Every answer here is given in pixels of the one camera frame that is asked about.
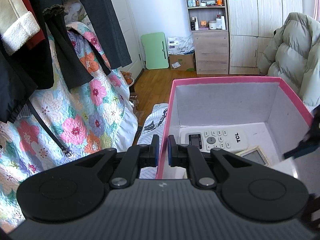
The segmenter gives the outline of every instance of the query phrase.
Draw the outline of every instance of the metal pin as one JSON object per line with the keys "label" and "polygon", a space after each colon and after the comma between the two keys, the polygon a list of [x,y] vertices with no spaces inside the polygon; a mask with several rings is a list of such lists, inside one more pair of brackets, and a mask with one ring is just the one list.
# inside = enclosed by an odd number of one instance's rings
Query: metal pin
{"label": "metal pin", "polygon": [[215,180],[212,178],[201,178],[199,183],[203,186],[212,186],[215,183]]}
{"label": "metal pin", "polygon": [[111,180],[111,183],[115,186],[123,186],[127,183],[125,178],[117,177]]}

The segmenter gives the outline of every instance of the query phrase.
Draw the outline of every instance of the cabinet drawer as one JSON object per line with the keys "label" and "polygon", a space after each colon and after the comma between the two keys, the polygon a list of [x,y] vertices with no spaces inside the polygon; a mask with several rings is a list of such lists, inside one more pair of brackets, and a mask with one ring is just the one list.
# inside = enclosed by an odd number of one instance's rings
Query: cabinet drawer
{"label": "cabinet drawer", "polygon": [[228,74],[228,32],[194,33],[198,74]]}

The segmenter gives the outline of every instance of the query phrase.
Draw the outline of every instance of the cardboard box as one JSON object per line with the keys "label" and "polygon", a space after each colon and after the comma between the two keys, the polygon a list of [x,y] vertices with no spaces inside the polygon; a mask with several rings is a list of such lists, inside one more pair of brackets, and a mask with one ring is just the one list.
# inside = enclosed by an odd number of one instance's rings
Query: cardboard box
{"label": "cardboard box", "polygon": [[196,71],[195,53],[183,55],[169,55],[171,70]]}
{"label": "cardboard box", "polygon": [[[185,169],[168,164],[167,140],[173,135],[184,144],[183,131],[198,127],[236,126],[248,141],[259,146],[270,166],[281,163],[295,149],[312,123],[312,115],[299,97],[277,77],[209,77],[177,79],[172,83],[161,144],[157,179],[182,179]],[[292,160],[295,173],[310,193],[320,195],[320,150]]]}

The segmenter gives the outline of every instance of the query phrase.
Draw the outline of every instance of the wooden wardrobe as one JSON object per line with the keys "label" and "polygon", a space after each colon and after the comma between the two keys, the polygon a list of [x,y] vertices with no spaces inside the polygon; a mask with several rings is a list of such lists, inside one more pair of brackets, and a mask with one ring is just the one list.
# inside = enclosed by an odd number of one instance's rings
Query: wooden wardrobe
{"label": "wooden wardrobe", "polygon": [[302,0],[227,0],[230,74],[259,74],[257,65],[289,13],[302,12]]}

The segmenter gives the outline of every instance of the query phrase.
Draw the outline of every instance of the wooden floor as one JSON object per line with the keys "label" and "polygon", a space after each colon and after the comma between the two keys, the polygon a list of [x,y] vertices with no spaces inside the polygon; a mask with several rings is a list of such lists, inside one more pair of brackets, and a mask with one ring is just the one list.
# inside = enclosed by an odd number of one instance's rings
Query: wooden floor
{"label": "wooden floor", "polygon": [[228,75],[197,75],[196,72],[177,71],[167,69],[153,69],[142,73],[134,88],[138,94],[139,111],[144,111],[139,118],[139,125],[143,125],[153,106],[160,103],[168,103],[172,81],[182,78],[216,77]]}

